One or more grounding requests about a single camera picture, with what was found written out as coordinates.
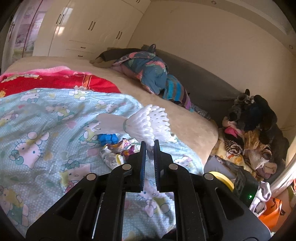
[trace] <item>beige bedspread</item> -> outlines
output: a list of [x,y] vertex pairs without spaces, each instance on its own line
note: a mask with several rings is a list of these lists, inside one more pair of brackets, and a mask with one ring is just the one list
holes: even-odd
[[194,150],[205,164],[218,139],[217,127],[196,112],[189,112],[168,100],[161,99],[142,89],[139,82],[132,80],[111,69],[96,68],[88,60],[63,57],[28,57],[12,64],[7,73],[32,69],[67,66],[72,70],[91,72],[92,74],[113,82],[119,90],[133,96],[144,105],[153,104],[166,109],[170,119],[171,130],[178,138]]

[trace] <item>hello kitty blanket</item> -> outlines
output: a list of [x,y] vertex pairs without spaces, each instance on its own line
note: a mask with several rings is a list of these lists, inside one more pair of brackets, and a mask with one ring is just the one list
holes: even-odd
[[[94,134],[99,113],[130,117],[143,106],[119,93],[39,88],[0,99],[0,206],[18,231],[28,227],[90,172],[111,170],[100,157]],[[190,172],[201,174],[200,158],[178,138],[161,150]],[[127,193],[123,240],[162,237],[176,225],[173,196],[156,190],[154,165],[146,162],[141,193]]]

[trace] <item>drawer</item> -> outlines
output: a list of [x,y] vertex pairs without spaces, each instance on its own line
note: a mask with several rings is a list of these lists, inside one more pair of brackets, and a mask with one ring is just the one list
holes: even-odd
[[146,9],[150,4],[150,0],[122,0],[122,1],[132,5],[134,8],[136,8],[142,13],[145,13]]
[[92,53],[94,45],[69,40],[67,44],[67,49]]
[[67,49],[65,50],[64,57],[72,57],[72,58],[81,58],[91,60],[93,57],[93,53],[83,52],[83,51],[75,51]]

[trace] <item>white feather duster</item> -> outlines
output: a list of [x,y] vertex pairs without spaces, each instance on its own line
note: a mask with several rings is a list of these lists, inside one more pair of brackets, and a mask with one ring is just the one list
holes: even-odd
[[154,140],[169,140],[171,137],[169,119],[164,108],[148,105],[130,118],[113,114],[99,114],[96,119],[99,124],[94,127],[95,134],[129,134],[138,142],[144,141],[154,146]]

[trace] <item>tiger print cloth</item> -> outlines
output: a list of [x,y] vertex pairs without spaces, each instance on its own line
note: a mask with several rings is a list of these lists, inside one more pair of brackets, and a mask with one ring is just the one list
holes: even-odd
[[243,153],[242,147],[233,140],[224,137],[225,149],[232,155],[238,156]]

